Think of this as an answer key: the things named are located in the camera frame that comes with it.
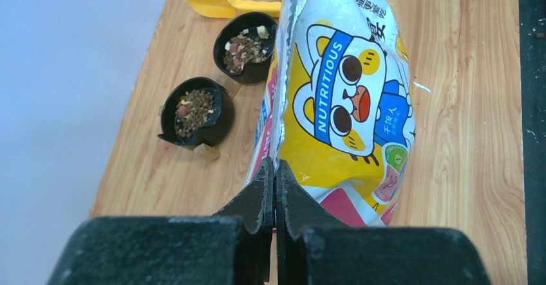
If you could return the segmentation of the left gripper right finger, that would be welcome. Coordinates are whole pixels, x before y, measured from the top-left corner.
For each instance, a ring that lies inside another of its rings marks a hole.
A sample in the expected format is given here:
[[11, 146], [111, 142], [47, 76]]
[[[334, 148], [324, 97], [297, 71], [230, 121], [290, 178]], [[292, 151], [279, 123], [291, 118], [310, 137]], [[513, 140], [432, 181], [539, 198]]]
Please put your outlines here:
[[276, 172], [280, 284], [489, 284], [474, 244], [459, 230], [353, 228], [296, 181]]

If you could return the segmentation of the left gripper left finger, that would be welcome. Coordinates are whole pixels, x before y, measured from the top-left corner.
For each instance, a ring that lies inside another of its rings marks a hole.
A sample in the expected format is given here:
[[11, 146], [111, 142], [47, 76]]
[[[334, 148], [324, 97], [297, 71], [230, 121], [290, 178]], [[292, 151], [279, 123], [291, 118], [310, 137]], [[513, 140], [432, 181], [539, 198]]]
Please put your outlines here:
[[274, 170], [211, 216], [94, 217], [72, 234], [50, 284], [264, 284], [270, 279]]

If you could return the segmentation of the pet food bag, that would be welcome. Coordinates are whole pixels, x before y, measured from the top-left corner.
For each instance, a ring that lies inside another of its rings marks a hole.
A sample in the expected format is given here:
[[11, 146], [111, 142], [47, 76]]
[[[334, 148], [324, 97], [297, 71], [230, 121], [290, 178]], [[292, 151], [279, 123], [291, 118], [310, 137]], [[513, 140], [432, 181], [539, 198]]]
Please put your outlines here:
[[387, 0], [283, 0], [247, 181], [263, 159], [286, 161], [342, 222], [387, 226], [415, 133]]

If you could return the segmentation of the yellow plastic scoop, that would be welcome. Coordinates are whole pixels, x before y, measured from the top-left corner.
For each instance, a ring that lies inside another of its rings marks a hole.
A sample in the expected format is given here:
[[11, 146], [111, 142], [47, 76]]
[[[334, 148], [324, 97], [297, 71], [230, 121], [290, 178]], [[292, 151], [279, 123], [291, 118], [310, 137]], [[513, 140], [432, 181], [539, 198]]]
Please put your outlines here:
[[250, 12], [263, 12], [278, 18], [281, 2], [253, 0], [187, 0], [189, 6], [198, 14], [208, 18], [232, 19]]

